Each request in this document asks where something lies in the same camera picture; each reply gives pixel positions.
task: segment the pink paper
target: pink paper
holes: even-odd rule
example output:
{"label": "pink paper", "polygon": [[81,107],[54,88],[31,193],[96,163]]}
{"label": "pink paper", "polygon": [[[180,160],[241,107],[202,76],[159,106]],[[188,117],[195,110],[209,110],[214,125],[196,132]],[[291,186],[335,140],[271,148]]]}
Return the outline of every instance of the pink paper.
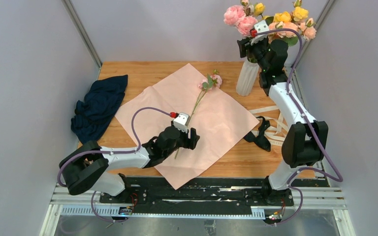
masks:
{"label": "pink paper", "polygon": [[[200,92],[198,84],[204,78],[187,64],[122,105],[115,117],[136,142],[131,118],[138,109],[150,106],[190,115]],[[145,143],[170,126],[170,121],[171,118],[164,114],[145,110],[135,118],[135,131]],[[200,136],[195,150],[181,148],[177,159],[172,154],[155,168],[173,188],[178,189],[212,166],[257,124],[257,119],[237,101],[222,90],[213,88],[204,96],[189,124]]]}

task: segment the wooden table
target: wooden table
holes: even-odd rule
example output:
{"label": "wooden table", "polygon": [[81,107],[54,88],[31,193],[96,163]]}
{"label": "wooden table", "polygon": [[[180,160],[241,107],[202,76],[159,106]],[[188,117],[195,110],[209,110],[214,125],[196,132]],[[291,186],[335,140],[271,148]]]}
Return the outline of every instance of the wooden table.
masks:
{"label": "wooden table", "polygon": [[[172,74],[188,62],[104,62],[99,79],[128,74],[128,86],[123,104],[139,95],[146,87],[152,86],[161,79]],[[275,103],[266,96],[256,80],[249,96],[239,96],[235,91],[242,62],[205,62],[190,61],[198,71],[206,75],[214,69],[220,72],[223,79],[221,89],[232,96],[247,110],[273,106]],[[279,111],[263,113],[264,116],[277,118]],[[105,134],[98,141],[99,145],[111,148],[128,148],[135,146],[130,136],[125,132],[114,117]],[[281,147],[272,146],[271,152],[266,152],[254,143],[239,141],[229,152],[218,160],[209,169],[203,172],[202,177],[266,177],[271,174],[282,160]],[[126,168],[114,170],[112,173],[122,173],[126,176],[160,176],[155,168],[137,169]],[[312,171],[304,171],[301,178],[314,178]]]}

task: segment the vase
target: vase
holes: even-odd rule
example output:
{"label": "vase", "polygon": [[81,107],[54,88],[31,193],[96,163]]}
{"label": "vase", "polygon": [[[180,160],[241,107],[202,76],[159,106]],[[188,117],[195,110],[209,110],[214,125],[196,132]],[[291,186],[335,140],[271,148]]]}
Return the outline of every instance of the vase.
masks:
{"label": "vase", "polygon": [[257,63],[249,62],[248,59],[244,61],[243,68],[241,68],[240,76],[238,77],[237,87],[235,88],[239,95],[247,96],[250,94],[259,69],[260,66]]}

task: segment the white wall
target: white wall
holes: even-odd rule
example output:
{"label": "white wall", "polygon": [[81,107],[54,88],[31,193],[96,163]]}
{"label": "white wall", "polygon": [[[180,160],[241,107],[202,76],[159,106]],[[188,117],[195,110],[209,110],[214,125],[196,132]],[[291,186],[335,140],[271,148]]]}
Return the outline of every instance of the white wall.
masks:
{"label": "white wall", "polygon": [[358,236],[378,235],[378,1],[338,0],[298,69]]}
{"label": "white wall", "polygon": [[[240,60],[236,40],[241,35],[223,22],[224,12],[239,0],[72,2],[102,61]],[[265,15],[293,10],[293,0],[262,2]],[[316,19],[327,1],[303,2]]]}
{"label": "white wall", "polygon": [[0,235],[38,235],[96,76],[60,0],[0,0]]}

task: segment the navy fabric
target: navy fabric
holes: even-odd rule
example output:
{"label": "navy fabric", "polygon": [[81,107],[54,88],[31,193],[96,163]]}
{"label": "navy fabric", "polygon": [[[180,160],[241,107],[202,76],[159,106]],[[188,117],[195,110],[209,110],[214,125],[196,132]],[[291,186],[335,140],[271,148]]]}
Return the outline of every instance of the navy fabric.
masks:
{"label": "navy fabric", "polygon": [[77,101],[71,130],[83,144],[99,140],[120,107],[128,84],[128,75],[95,81],[82,101]]}

